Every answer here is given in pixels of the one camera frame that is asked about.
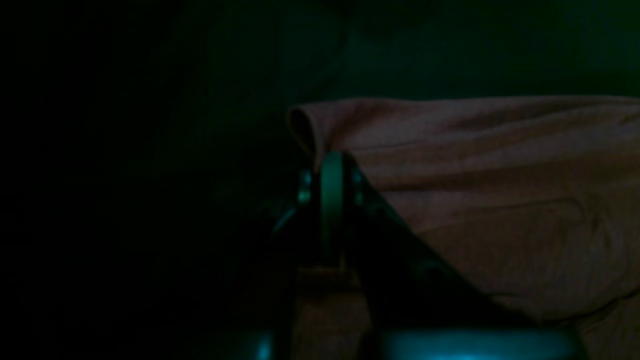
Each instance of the pink blanket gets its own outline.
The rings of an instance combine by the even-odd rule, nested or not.
[[[291,110],[319,164],[349,151],[413,232],[481,291],[640,358],[640,99],[347,99]],[[300,295],[296,359],[352,359],[353,289]]]

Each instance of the pink fabric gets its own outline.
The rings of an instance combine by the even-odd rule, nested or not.
[[[289,124],[317,165],[351,152],[413,232],[496,301],[574,326],[595,360],[640,358],[640,99],[347,99],[298,106]],[[298,344],[354,328],[339,310],[307,316],[321,313],[311,303]],[[343,338],[296,358],[352,359],[358,336]]]

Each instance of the wrinkled cloth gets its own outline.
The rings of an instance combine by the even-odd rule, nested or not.
[[[594,360],[640,358],[640,99],[359,98],[303,104],[288,121],[316,169],[328,151],[350,152],[411,230],[495,301],[574,327]],[[362,296],[298,304],[294,358],[355,356]]]

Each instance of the dark background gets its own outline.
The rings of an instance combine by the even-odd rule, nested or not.
[[[148,357],[202,333],[231,235],[295,186],[293,104],[640,95],[636,0],[4,6],[12,359]]]

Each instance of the dark green surface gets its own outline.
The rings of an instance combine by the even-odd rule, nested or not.
[[[199,318],[213,280],[169,289],[206,256],[223,267],[249,209],[293,186],[293,104],[640,95],[635,0],[17,6],[6,263],[37,284],[18,294],[48,358],[110,358]]]

